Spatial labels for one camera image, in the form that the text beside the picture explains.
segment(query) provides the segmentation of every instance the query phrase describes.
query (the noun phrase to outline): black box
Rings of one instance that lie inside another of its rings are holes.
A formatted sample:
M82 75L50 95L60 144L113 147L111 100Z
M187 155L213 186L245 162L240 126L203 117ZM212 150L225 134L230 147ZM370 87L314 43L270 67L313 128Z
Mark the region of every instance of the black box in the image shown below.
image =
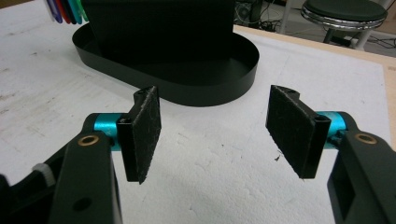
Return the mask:
M82 0L102 54L116 62L226 59L234 0Z

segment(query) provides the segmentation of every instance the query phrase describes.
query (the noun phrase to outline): stool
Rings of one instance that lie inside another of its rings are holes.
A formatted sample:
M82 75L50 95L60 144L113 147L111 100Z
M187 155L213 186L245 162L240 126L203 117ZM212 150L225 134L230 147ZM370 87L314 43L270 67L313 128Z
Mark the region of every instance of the stool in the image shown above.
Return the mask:
M307 0L301 15L329 28L323 40L323 43L329 43L335 30L373 30L382 24L388 12L368 0Z

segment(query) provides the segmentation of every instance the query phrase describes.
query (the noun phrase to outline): white table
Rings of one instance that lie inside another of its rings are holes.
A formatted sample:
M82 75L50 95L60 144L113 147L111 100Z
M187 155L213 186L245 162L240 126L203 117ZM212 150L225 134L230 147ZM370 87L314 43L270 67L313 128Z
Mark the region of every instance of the white table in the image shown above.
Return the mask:
M15 184L74 137L91 113L126 112L137 88L81 62L77 26L48 18L41 1L0 9L0 172ZM265 129L271 84L315 110L349 112L390 142L383 66L235 27L261 59L252 88L225 105L161 100L163 130L148 179L127 183L113 153L124 223L333 223L326 150L314 180L292 171Z

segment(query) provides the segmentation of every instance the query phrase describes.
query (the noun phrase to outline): black oval tray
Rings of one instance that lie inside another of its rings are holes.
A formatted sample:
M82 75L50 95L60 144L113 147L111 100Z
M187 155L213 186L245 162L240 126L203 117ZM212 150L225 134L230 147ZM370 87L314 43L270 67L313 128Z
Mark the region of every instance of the black oval tray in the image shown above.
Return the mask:
M177 63L111 61L102 56L89 24L76 30L73 42L89 67L137 88L158 86L163 99L190 106L221 105L245 94L260 58L256 46L237 34L233 34L229 59Z

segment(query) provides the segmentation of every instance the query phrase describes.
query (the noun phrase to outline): white zip tie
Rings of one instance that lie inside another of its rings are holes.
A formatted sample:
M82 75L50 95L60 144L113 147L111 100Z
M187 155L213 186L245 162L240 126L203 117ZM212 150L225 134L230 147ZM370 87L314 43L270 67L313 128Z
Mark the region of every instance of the white zip tie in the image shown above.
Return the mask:
M32 168L32 170L38 171L44 176L47 187L51 187L52 185L55 185L56 180L55 177L53 176L53 172L46 163L38 163L36 166Z

